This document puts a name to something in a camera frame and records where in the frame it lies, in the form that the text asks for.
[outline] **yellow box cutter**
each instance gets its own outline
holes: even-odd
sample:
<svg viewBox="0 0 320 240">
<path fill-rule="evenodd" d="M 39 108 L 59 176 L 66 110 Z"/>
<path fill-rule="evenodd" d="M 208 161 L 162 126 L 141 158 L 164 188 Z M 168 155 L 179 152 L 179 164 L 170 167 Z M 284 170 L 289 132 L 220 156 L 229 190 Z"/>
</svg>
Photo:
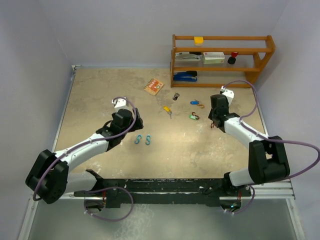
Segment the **yellow box cutter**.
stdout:
<svg viewBox="0 0 320 240">
<path fill-rule="evenodd" d="M 170 115 L 170 119 L 172 119 L 172 111 L 170 110 L 170 108 L 168 106 L 164 106 L 163 109 L 166 110 L 166 112 Z"/>
</svg>

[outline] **wooden rack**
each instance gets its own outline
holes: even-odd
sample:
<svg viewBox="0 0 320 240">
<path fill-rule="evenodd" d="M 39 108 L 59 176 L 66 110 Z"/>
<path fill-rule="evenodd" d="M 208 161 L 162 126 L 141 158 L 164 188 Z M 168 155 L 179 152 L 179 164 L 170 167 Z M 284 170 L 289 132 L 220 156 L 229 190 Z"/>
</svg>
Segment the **wooden rack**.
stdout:
<svg viewBox="0 0 320 240">
<path fill-rule="evenodd" d="M 171 50 L 171 87 L 221 87 L 223 83 L 188 83 L 174 81 L 174 72 L 181 71 L 236 71 L 244 72 L 245 78 L 250 83 L 254 84 L 258 79 L 260 73 L 263 71 L 271 56 L 276 50 L 276 45 L 270 35 L 268 36 L 203 36 L 203 45 L 195 46 L 193 44 L 194 36 L 172 36 L 172 50 Z M 265 42 L 263 47 L 216 47 L 215 41 L 251 41 L 256 43 L 258 41 Z M 225 62 L 219 64 L 203 64 L 202 60 L 199 62 L 175 62 L 176 53 L 180 52 L 223 52 L 226 55 Z M 232 52 L 238 52 L 236 63 L 234 65 L 228 64 L 228 56 Z M 259 53 L 265 53 L 261 59 Z M 243 55 L 252 56 L 252 66 L 237 63 L 239 58 Z M 229 87 L 250 87 L 248 84 L 231 84 Z"/>
</svg>

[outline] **tabletop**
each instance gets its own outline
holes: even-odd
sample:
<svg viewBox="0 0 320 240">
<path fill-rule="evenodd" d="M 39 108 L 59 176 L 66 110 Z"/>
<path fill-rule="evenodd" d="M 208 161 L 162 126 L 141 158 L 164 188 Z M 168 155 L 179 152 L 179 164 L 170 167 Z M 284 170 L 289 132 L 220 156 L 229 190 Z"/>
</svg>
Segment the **tabletop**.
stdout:
<svg viewBox="0 0 320 240">
<path fill-rule="evenodd" d="M 152 78 L 164 83 L 155 96 L 144 90 Z M 230 112 L 240 116 L 249 113 L 255 105 L 252 90 L 231 89 Z M 80 68 L 55 150 L 90 137 L 112 119 L 111 100 L 124 96 L 138 108 L 144 128 L 128 133 L 118 146 L 79 165 L 74 173 L 92 169 L 103 178 L 222 178 L 224 173 L 248 166 L 248 150 L 227 133 L 210 128 L 210 96 L 219 91 L 210 87 L 170 88 L 168 68 Z M 176 101 L 175 93 L 180 94 Z M 204 108 L 191 105 L 194 100 Z M 172 119 L 164 106 L 171 109 Z M 192 112 L 200 118 L 190 119 Z M 258 111 L 245 122 L 264 133 Z M 137 135 L 142 135 L 139 144 L 134 143 Z M 151 136 L 150 145 L 145 144 L 147 135 Z"/>
</svg>

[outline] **blue object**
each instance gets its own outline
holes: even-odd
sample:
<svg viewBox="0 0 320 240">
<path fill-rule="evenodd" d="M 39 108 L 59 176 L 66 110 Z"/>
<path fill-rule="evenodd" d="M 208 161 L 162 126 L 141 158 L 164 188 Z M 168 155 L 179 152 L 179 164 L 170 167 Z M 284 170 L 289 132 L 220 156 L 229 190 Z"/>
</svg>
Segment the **blue object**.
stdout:
<svg viewBox="0 0 320 240">
<path fill-rule="evenodd" d="M 196 82 L 198 80 L 197 77 L 193 74 L 189 74 L 186 71 L 176 72 L 173 75 L 174 81 L 185 81 L 185 82 Z"/>
<path fill-rule="evenodd" d="M 146 141 L 145 141 L 145 144 L 146 145 L 150 145 L 150 138 L 151 138 L 151 136 L 150 135 L 148 135 L 148 136 L 146 136 Z"/>
<path fill-rule="evenodd" d="M 135 144 L 138 144 L 140 142 L 140 139 L 142 139 L 142 135 L 136 136 L 136 140 L 134 141 Z"/>
</svg>

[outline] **gray wall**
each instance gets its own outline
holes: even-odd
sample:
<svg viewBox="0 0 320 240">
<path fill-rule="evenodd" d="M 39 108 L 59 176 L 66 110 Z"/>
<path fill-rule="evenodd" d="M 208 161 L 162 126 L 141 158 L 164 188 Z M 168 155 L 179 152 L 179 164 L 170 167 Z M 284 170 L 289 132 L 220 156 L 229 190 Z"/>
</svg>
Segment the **gray wall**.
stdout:
<svg viewBox="0 0 320 240">
<path fill-rule="evenodd" d="M 276 51 L 259 80 L 259 99 L 271 135 L 320 146 L 320 2 L 291 0 L 272 37 Z M 317 157 L 312 148 L 286 145 L 291 172 Z M 309 240 L 320 236 L 320 165 L 292 179 Z"/>
<path fill-rule="evenodd" d="M 0 1 L 0 233 L 18 237 L 31 191 L 25 179 L 51 148 L 71 64 L 37 0 Z"/>
<path fill-rule="evenodd" d="M 268 35 L 289 0 L 39 0 L 72 64 L 169 66 L 172 34 Z"/>
</svg>

